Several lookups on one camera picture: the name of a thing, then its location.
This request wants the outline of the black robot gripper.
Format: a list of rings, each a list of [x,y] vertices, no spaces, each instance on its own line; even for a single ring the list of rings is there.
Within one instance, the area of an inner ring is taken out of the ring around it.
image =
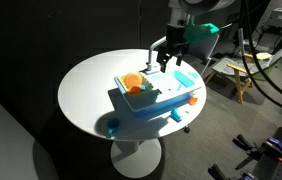
[[[171,55],[177,58],[176,65],[180,66],[183,57],[187,54],[189,43],[183,37],[185,32],[184,27],[167,26],[166,46],[159,47],[157,54],[157,62],[160,64],[160,71],[166,71],[166,65],[171,59]]]

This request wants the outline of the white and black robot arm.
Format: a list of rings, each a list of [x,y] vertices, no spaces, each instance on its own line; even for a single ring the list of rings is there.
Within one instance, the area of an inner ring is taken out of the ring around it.
[[[188,53],[189,47],[219,32],[212,23],[194,24],[196,16],[219,10],[232,4],[235,0],[169,0],[171,8],[170,22],[167,24],[165,46],[158,49],[156,61],[160,71],[165,72],[166,65],[172,57],[177,58],[177,65]]]

